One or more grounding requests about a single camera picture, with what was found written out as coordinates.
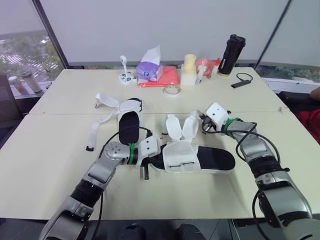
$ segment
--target black flexible joint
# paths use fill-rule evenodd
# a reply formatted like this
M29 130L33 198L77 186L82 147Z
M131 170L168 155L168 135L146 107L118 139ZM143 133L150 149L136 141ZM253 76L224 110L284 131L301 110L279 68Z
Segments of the black flexible joint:
M94 207L104 190L82 179L75 187L71 197L91 208Z
M254 178L275 171L286 171L286 169L282 169L280 163L276 160L274 156L262 156L253 159L249 162L249 167L254 175Z

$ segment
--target white cap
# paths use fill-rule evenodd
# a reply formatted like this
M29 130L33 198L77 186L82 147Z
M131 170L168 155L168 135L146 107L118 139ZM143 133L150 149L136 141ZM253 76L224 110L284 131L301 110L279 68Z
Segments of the white cap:
M8 78L9 82L13 82L13 81L16 81L16 80L17 80L16 76L11 76L11 77Z

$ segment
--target purple tissue box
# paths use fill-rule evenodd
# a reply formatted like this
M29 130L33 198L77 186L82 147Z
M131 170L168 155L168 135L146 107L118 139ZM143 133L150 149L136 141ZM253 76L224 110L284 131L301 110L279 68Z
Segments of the purple tissue box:
M163 66L149 61L142 61L136 66L136 76L139 79L157 82L163 73Z

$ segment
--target white plastic bracket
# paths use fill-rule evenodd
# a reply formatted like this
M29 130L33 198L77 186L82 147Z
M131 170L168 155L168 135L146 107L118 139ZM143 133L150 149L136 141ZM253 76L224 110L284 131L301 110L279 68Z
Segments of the white plastic bracket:
M221 131L221 127L228 120L227 111L220 106L217 102L214 102L205 112L205 114L214 122L216 130Z
M138 159L135 167L140 168L142 160L146 157L153 157L161 152L158 140L155 136L149 136L138 145Z

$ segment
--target white slipper strap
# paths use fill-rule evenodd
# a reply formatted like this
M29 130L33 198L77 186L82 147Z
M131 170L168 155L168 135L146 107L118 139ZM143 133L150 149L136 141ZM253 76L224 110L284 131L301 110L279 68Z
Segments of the white slipper strap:
M92 124L92 126L90 128L89 139L88 139L87 146L86 146L85 150L87 150L89 152L93 152L93 150L96 147L98 128L99 128L100 124L103 124L103 123L109 121L112 118L112 116L114 115L114 113L115 113L115 110L113 110L108 116L101 118Z
M106 105L108 107L116 108L119 106L119 102L112 97L109 97L103 93L97 93L95 95L95 108L98 108L99 105Z
M137 100L126 100L122 102L116 112L118 122L121 120L122 116L129 112L135 112L138 115L139 121L142 120L142 103Z

